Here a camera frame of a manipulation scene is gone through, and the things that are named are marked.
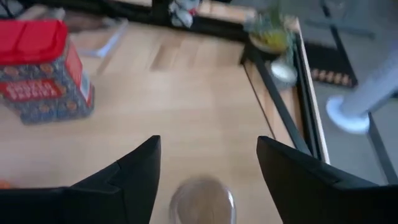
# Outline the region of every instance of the black metal frame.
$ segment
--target black metal frame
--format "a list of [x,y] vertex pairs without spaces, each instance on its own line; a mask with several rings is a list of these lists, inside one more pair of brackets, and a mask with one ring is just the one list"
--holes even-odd
[[5,1],[0,0],[0,7],[2,7],[7,14],[6,16],[0,15],[0,19],[15,19],[21,14],[23,14],[27,8],[31,7],[30,4],[22,3],[22,9],[20,9],[18,12],[11,12],[8,4],[9,0]]
[[316,117],[314,112],[313,99],[309,92],[309,79],[306,74],[304,55],[302,54],[302,42],[300,35],[296,34],[296,46],[294,52],[294,62],[298,73],[297,80],[297,93],[300,98],[300,110],[303,121],[303,135],[302,137],[300,131],[296,127],[279,91],[272,80],[268,69],[265,64],[266,61],[272,60],[274,55],[267,55],[264,52],[260,52],[255,46],[250,42],[247,42],[244,48],[244,53],[241,59],[241,64],[244,64],[246,60],[250,60],[257,68],[264,85],[266,86],[272,100],[275,103],[278,113],[284,123],[287,132],[295,146],[301,152],[315,157],[316,159],[322,160],[321,152],[321,140],[319,135],[319,129],[316,124]]
[[127,2],[112,0],[20,0],[27,4],[43,4],[50,7],[63,7],[75,11],[83,11],[90,14],[106,15],[108,17],[123,17],[133,22],[140,22],[155,26],[164,26],[176,30],[184,30],[197,34],[212,35],[228,40],[245,43],[245,50],[241,62],[252,60],[255,64],[264,84],[270,91],[272,100],[274,100],[277,110],[286,125],[286,128],[293,140],[293,143],[299,151],[312,155],[317,159],[321,157],[321,144],[319,139],[319,130],[316,125],[316,117],[313,107],[313,99],[309,89],[309,79],[304,67],[304,55],[300,36],[297,35],[297,48],[295,52],[295,63],[298,70],[298,94],[300,97],[300,109],[302,110],[303,127],[305,129],[304,138],[301,136],[285,103],[283,102],[277,88],[268,74],[261,58],[260,52],[248,41],[248,34],[243,30],[243,25],[235,22],[228,22],[219,19],[195,16],[193,25],[187,29],[185,27],[174,27],[171,24],[168,12],[170,0],[152,0],[152,7],[131,4]]

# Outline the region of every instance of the floor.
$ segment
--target floor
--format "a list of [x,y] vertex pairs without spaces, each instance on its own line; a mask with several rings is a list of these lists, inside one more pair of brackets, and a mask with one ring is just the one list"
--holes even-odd
[[[232,0],[232,4],[262,8],[273,0]],[[334,45],[328,29],[317,29],[306,25],[306,19],[323,18],[318,5],[319,0],[282,0],[283,11],[299,16],[305,40]],[[352,23],[368,27],[376,33],[375,40],[341,33],[351,64],[359,83],[365,81],[371,71],[377,69],[389,53],[389,44],[398,38],[398,1],[395,0],[362,0],[356,8]],[[320,107],[326,142],[330,152],[331,164],[351,174],[370,180],[377,184],[387,184],[375,150],[367,136],[347,134],[339,130],[325,113],[325,104],[331,95],[344,95],[352,90],[315,84],[315,91]],[[389,100],[375,111],[372,111],[377,129],[398,172],[398,100]]]

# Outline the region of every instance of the patterned tin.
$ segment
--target patterned tin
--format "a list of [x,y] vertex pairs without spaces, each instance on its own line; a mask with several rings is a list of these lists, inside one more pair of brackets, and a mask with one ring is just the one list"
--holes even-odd
[[91,114],[94,86],[62,22],[6,21],[0,30],[8,31],[0,35],[0,94],[24,124]]

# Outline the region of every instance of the black doormat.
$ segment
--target black doormat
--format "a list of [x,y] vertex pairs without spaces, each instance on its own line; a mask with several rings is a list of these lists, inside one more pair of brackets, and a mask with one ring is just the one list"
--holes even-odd
[[344,60],[336,48],[313,42],[304,44],[313,81],[346,88],[354,88],[358,85],[350,62]]

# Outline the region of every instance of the wooden tabletop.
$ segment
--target wooden tabletop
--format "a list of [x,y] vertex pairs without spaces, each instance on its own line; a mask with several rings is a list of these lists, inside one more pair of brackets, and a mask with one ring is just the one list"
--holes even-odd
[[173,192],[200,174],[231,189],[238,223],[282,223],[257,161],[257,137],[272,134],[238,64],[242,49],[130,23],[109,57],[81,56],[96,87],[89,118],[24,126],[0,106],[0,179],[18,187],[71,185],[159,134],[162,165],[151,223],[167,222]]

